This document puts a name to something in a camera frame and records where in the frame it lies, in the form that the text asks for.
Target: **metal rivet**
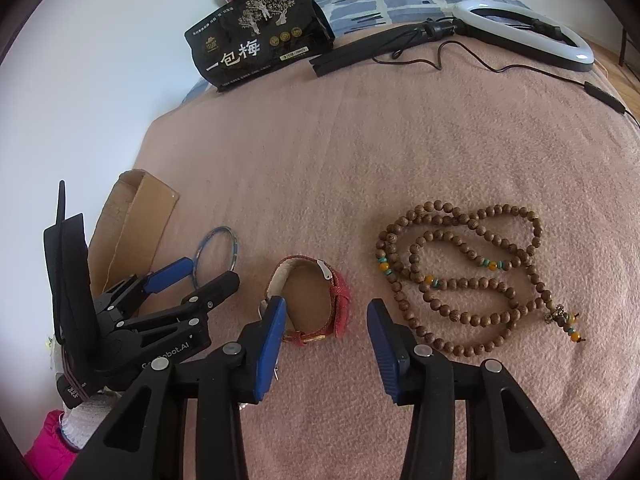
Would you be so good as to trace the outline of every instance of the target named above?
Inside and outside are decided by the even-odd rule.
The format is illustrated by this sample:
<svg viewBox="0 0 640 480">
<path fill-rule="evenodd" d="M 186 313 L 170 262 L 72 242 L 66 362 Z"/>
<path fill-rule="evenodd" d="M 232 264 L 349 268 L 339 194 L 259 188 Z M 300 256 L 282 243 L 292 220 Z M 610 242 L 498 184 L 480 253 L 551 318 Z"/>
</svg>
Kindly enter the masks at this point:
<svg viewBox="0 0 640 480">
<path fill-rule="evenodd" d="M 169 365 L 169 359 L 166 357 L 156 357 L 151 361 L 151 367 L 153 370 L 164 370 Z"/>
<path fill-rule="evenodd" d="M 227 355 L 238 355 L 242 350 L 242 345 L 240 343 L 236 343 L 235 341 L 232 343 L 227 343 L 222 347 L 222 351 Z"/>
<path fill-rule="evenodd" d="M 414 353 L 420 357 L 429 357 L 433 354 L 433 350 L 429 345 L 416 345 L 414 346 Z"/>
<path fill-rule="evenodd" d="M 484 362 L 484 367 L 494 374 L 502 371 L 502 363 L 495 359 L 487 359 L 487 361 Z"/>
</svg>

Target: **blue gripper pad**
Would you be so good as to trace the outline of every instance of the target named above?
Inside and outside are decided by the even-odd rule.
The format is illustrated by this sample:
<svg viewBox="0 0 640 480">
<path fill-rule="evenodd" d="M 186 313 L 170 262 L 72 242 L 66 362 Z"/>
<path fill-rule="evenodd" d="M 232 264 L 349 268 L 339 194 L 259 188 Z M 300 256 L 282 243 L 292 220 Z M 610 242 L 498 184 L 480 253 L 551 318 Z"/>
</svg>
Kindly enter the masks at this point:
<svg viewBox="0 0 640 480">
<path fill-rule="evenodd" d="M 376 299 L 369 303 L 367 328 L 385 392 L 397 403 L 401 393 L 400 377 L 408 370 L 410 360 L 384 301 Z"/>
<path fill-rule="evenodd" d="M 146 279 L 144 291 L 147 294 L 157 294 L 161 290 L 165 290 L 168 286 L 190 276 L 192 272 L 193 261 L 185 256 L 160 270 L 156 270 L 156 272 Z"/>
<path fill-rule="evenodd" d="M 278 360 L 286 321 L 287 303 L 284 298 L 273 296 L 269 300 L 267 310 L 262 316 L 262 322 L 269 323 L 269 326 L 255 367 L 254 396 L 258 402 L 262 400 L 271 387 L 273 369 Z"/>
</svg>

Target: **black bag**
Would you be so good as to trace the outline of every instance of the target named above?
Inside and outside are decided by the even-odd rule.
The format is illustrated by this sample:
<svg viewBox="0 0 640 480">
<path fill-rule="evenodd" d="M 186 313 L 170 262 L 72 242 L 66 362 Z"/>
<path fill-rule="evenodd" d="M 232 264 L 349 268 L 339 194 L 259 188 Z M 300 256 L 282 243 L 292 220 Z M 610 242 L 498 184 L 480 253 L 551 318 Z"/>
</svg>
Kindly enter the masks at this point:
<svg viewBox="0 0 640 480">
<path fill-rule="evenodd" d="M 203 78 L 218 90 L 334 46 L 334 33 L 313 0 L 234 0 L 187 32 Z"/>
</svg>

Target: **tree illustration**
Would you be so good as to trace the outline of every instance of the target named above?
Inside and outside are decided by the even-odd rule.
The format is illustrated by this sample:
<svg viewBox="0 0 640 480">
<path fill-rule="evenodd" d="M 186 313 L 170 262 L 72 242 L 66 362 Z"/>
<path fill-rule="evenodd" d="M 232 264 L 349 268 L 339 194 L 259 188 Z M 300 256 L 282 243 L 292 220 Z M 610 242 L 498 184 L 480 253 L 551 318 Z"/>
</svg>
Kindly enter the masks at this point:
<svg viewBox="0 0 640 480">
<path fill-rule="evenodd" d="M 246 3 L 246 8 L 254 12 L 261 12 L 264 21 L 266 22 L 270 17 L 269 4 L 271 0 L 249 0 Z"/>
<path fill-rule="evenodd" d="M 252 28 L 255 34 L 260 34 L 258 28 L 258 21 L 262 19 L 262 14 L 255 10 L 245 9 L 242 11 L 242 16 L 238 19 L 238 24 L 242 28 Z"/>
<path fill-rule="evenodd" d="M 269 10 L 273 14 L 279 14 L 276 25 L 284 25 L 287 23 L 287 10 L 293 7 L 295 0 L 271 0 Z"/>
</svg>

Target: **gold logo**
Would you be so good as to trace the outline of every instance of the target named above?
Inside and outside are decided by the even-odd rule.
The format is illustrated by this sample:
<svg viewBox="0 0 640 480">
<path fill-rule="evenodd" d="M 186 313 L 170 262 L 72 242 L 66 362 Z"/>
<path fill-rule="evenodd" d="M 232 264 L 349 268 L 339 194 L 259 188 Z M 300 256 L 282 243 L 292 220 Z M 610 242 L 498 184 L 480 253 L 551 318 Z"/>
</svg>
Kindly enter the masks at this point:
<svg viewBox="0 0 640 480">
<path fill-rule="evenodd" d="M 209 38 L 207 40 L 207 43 L 205 43 L 205 46 L 207 47 L 207 52 L 213 52 L 214 50 L 216 50 L 218 48 L 216 38 Z"/>
</svg>

